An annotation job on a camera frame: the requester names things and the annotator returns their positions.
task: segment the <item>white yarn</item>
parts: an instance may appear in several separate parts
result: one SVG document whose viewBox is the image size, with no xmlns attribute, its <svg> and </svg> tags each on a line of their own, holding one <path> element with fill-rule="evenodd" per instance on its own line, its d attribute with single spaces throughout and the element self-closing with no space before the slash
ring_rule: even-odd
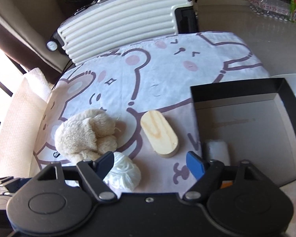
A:
<svg viewBox="0 0 296 237">
<path fill-rule="evenodd" d="M 114 166 L 103 181 L 116 189 L 132 192 L 141 181 L 141 172 L 128 156 L 114 152 Z"/>
</svg>

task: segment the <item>white suitcase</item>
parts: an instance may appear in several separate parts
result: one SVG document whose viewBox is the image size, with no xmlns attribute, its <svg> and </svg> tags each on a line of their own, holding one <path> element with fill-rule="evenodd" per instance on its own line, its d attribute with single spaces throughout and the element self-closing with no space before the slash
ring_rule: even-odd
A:
<svg viewBox="0 0 296 237">
<path fill-rule="evenodd" d="M 122 45 L 197 30 L 192 0 L 98 0 L 64 21 L 52 39 L 81 65 Z"/>
</svg>

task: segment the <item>black box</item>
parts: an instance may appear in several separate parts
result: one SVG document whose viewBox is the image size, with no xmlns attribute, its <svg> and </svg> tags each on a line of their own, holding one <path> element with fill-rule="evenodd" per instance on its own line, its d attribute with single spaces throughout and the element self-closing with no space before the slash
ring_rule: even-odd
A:
<svg viewBox="0 0 296 237">
<path fill-rule="evenodd" d="M 296 97 L 284 78 L 191 87 L 201 142 L 224 140 L 279 186 L 296 180 Z"/>
</svg>

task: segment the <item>tile floor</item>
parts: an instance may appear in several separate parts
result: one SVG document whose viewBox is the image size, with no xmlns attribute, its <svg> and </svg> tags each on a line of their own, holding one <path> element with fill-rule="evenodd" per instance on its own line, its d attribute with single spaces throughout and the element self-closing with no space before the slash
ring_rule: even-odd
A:
<svg viewBox="0 0 296 237">
<path fill-rule="evenodd" d="M 229 31 L 242 38 L 270 75 L 296 73 L 296 24 L 255 14 L 248 6 L 198 6 L 200 31 Z"/>
</svg>

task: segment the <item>wood grain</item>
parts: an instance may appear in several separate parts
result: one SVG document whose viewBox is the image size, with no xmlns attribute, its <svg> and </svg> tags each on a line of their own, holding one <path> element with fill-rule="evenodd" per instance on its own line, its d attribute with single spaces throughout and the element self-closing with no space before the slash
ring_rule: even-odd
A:
<svg viewBox="0 0 296 237">
<path fill-rule="evenodd" d="M 147 111 L 141 117 L 141 127 L 158 155 L 170 158 L 176 154 L 178 137 L 159 111 Z"/>
</svg>

